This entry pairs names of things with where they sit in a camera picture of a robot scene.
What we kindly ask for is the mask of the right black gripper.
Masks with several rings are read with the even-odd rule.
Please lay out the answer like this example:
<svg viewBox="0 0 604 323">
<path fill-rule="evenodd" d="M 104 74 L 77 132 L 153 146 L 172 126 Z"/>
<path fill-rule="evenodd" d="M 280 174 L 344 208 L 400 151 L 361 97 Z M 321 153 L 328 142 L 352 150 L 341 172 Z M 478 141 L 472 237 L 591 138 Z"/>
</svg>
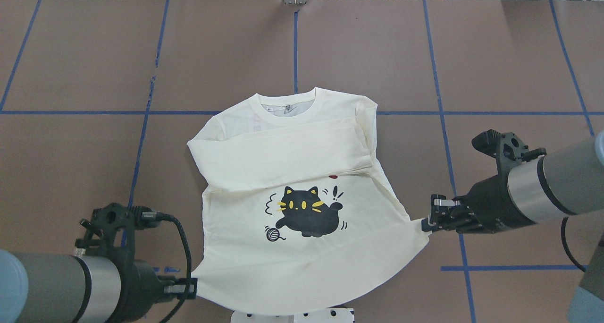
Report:
<svg viewBox="0 0 604 323">
<path fill-rule="evenodd" d="M 455 228 L 453 209 L 466 208 L 473 213 L 470 222 Z M 508 182 L 495 175 L 473 185 L 463 196 L 447 199 L 445 195 L 431 195 L 430 213 L 421 220 L 423 232 L 455 230 L 457 233 L 498 233 L 535 225 L 522 214 L 512 201 Z"/>
</svg>

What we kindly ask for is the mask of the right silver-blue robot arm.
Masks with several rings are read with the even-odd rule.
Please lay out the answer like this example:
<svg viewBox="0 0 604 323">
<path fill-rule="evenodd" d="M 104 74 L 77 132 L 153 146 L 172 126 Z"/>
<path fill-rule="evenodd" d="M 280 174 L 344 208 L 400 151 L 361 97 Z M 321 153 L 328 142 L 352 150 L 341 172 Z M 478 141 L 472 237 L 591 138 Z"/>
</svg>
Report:
<svg viewBox="0 0 604 323">
<path fill-rule="evenodd" d="M 466 195 L 433 194 L 424 232 L 499 233 L 604 207 L 602 133 L 554 153 L 531 150 L 513 132 L 492 129 L 471 143 L 495 159 L 497 174 Z"/>
</svg>

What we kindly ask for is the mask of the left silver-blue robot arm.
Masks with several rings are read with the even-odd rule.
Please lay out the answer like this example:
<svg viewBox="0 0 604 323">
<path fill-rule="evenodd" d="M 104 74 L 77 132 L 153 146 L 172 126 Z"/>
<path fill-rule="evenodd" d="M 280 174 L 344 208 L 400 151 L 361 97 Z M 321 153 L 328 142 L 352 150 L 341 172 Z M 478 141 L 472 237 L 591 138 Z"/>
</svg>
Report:
<svg viewBox="0 0 604 323">
<path fill-rule="evenodd" d="M 151 307 L 194 299 L 197 279 L 159 276 L 141 260 L 123 276 L 110 259 L 1 252 L 3 323 L 126 323 Z"/>
</svg>

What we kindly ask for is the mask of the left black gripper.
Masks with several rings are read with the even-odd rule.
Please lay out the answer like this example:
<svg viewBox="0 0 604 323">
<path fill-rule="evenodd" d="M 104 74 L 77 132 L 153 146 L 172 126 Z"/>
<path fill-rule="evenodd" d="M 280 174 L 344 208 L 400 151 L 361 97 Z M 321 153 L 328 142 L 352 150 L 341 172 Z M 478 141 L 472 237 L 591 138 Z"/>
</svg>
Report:
<svg viewBox="0 0 604 323">
<path fill-rule="evenodd" d="M 135 259 L 123 277 L 122 293 L 113 313 L 115 323 L 133 322 L 142 318 L 158 302 L 193 300 L 198 293 L 198 278 L 158 276 L 148 263 Z"/>
</svg>

